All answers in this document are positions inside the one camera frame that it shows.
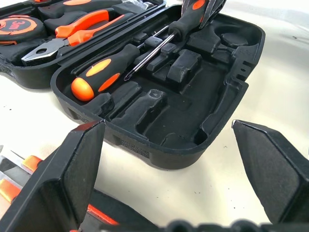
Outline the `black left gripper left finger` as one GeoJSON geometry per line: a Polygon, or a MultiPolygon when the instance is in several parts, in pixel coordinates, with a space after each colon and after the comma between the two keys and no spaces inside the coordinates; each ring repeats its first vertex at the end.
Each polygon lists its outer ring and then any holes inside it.
{"type": "Polygon", "coordinates": [[[78,229],[96,181],[104,133],[104,120],[71,130],[38,166],[0,219],[0,232],[78,229]]]}

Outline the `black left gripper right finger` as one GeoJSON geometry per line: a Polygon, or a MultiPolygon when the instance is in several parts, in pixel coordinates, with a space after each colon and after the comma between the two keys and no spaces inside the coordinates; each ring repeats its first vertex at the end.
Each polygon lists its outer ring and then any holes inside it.
{"type": "Polygon", "coordinates": [[[279,131],[232,122],[247,178],[271,223],[309,223],[309,160],[279,131]]]}

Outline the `orange black screwdriver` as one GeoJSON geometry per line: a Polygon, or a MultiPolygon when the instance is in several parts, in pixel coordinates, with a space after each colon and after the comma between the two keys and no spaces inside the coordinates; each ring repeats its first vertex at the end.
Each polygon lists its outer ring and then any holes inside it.
{"type": "Polygon", "coordinates": [[[192,3],[182,16],[172,22],[168,27],[169,36],[159,44],[148,56],[138,63],[125,77],[124,81],[128,81],[134,73],[139,71],[150,59],[152,59],[160,49],[172,41],[174,38],[183,40],[187,34],[202,22],[204,12],[206,10],[208,0],[197,0],[192,3]]]}
{"type": "Polygon", "coordinates": [[[109,55],[76,75],[70,85],[72,96],[79,102],[89,102],[110,88],[141,55],[146,42],[125,45],[119,52],[109,55]]]}

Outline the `black plastic tool case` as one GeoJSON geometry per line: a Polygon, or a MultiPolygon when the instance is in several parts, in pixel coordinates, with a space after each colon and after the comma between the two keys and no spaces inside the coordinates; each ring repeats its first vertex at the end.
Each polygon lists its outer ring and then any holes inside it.
{"type": "Polygon", "coordinates": [[[256,67],[264,46],[264,31],[220,12],[210,24],[192,29],[185,39],[163,46],[128,81],[124,77],[168,36],[169,25],[183,14],[182,4],[166,0],[122,0],[110,7],[110,20],[126,21],[96,33],[90,40],[59,49],[45,62],[25,65],[21,58],[56,38],[55,30],[86,12],[44,19],[39,7],[67,0],[26,0],[0,7],[0,19],[28,15],[41,20],[47,35],[16,45],[0,46],[0,73],[30,89],[50,88],[64,112],[83,122],[104,119],[105,139],[123,145],[163,169],[182,169],[195,163],[242,100],[246,79],[256,67]],[[88,102],[73,98],[76,75],[125,45],[146,42],[141,55],[106,91],[88,102]]]}

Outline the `silver orange tool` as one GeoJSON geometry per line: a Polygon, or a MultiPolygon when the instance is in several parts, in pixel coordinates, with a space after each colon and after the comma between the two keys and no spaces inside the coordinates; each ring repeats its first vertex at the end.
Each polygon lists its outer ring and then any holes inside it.
{"type": "Polygon", "coordinates": [[[23,158],[0,145],[0,196],[11,204],[41,162],[37,156],[23,158]]]}

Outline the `black tool with orange stripe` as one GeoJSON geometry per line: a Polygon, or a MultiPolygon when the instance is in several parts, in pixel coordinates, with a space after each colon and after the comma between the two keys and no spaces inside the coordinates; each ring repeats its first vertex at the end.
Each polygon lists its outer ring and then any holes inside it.
{"type": "Polygon", "coordinates": [[[121,201],[93,190],[87,212],[97,218],[103,225],[123,226],[134,229],[157,229],[157,226],[130,206],[121,201]]]}

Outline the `orange black tape measure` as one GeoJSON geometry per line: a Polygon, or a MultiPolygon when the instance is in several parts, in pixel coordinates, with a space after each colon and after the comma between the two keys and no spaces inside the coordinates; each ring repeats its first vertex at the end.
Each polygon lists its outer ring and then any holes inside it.
{"type": "Polygon", "coordinates": [[[43,22],[28,15],[0,19],[0,46],[16,45],[47,35],[43,22]]]}

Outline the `orange handled pliers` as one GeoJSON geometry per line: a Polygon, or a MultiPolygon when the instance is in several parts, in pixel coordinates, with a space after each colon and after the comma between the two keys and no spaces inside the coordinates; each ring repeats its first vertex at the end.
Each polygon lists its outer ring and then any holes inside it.
{"type": "Polygon", "coordinates": [[[59,26],[55,30],[56,38],[45,42],[24,55],[21,60],[25,65],[45,62],[57,55],[59,49],[65,46],[76,46],[90,40],[96,33],[117,26],[126,21],[122,14],[110,20],[111,8],[87,13],[74,22],[59,26]]]}

